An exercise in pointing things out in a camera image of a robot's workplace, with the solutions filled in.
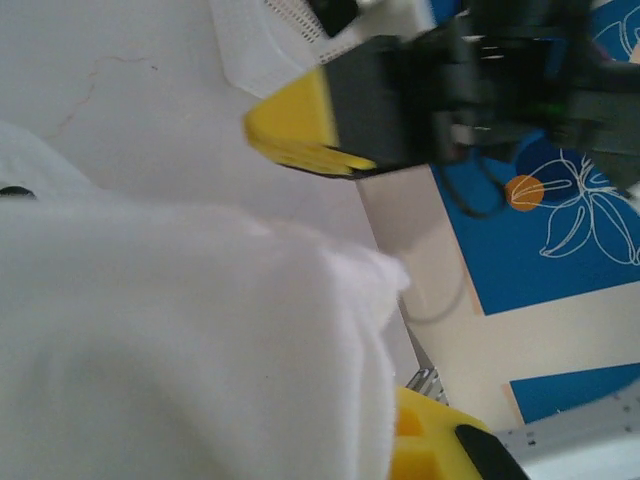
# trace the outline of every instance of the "white line drawing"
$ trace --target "white line drawing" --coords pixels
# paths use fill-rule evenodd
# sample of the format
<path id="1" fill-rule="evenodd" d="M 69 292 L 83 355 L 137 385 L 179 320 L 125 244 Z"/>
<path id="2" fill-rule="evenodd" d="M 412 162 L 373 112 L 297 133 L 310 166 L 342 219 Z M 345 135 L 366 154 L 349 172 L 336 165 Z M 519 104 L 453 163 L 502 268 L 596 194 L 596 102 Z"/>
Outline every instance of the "white line drawing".
<path id="1" fill-rule="evenodd" d="M 640 266 L 640 247 L 636 246 L 634 239 L 627 226 L 627 221 L 620 214 L 620 209 L 628 210 L 635 219 L 640 219 L 640 214 L 631 206 L 631 203 L 620 195 L 615 187 L 611 186 L 609 181 L 601 174 L 594 173 L 594 164 L 587 156 L 582 157 L 580 162 L 580 171 L 576 165 L 565 159 L 564 151 L 560 150 L 560 158 L 551 160 L 536 170 L 529 176 L 536 178 L 536 175 L 545 168 L 558 165 L 565 167 L 571 179 L 552 180 L 546 183 L 524 186 L 526 178 L 520 181 L 511 191 L 512 205 L 530 205 L 543 207 L 552 210 L 547 222 L 547 239 L 544 247 L 540 249 L 540 255 L 547 258 L 563 258 L 580 250 L 591 238 L 598 248 L 613 262 L 620 265 Z M 538 194 L 542 191 L 562 190 L 566 188 L 576 189 L 578 193 L 561 204 L 533 203 L 526 200 L 531 194 Z M 558 235 L 558 231 L 567 229 L 567 217 L 573 218 L 573 224 L 570 225 L 568 232 L 562 236 Z M 614 227 L 614 239 L 616 245 L 612 248 L 607 245 L 606 238 L 602 231 L 598 235 L 598 226 Z M 626 251 L 620 251 L 620 243 L 622 240 L 626 243 Z"/>
<path id="2" fill-rule="evenodd" d="M 633 53 L 633 49 L 635 48 L 637 43 L 640 41 L 640 34 L 638 33 L 640 31 L 640 28 L 634 29 L 633 33 L 636 38 L 635 38 L 635 41 L 633 41 L 634 39 L 629 38 L 629 35 L 627 33 L 629 32 L 629 30 L 627 29 L 627 24 L 629 23 L 629 17 L 631 17 L 631 15 L 636 13 L 638 10 L 640 10 L 640 5 L 638 5 L 629 13 L 627 13 L 622 20 L 610 23 L 609 25 L 604 27 L 600 32 L 598 32 L 598 34 L 595 37 L 593 37 L 593 39 L 597 40 L 598 37 L 600 37 L 607 30 L 611 28 L 617 28 L 618 37 L 620 38 L 620 45 L 622 45 L 622 48 L 624 48 L 624 51 L 627 54 L 627 58 L 625 58 L 624 60 L 629 60 L 629 58 L 631 58 L 631 54 Z"/>

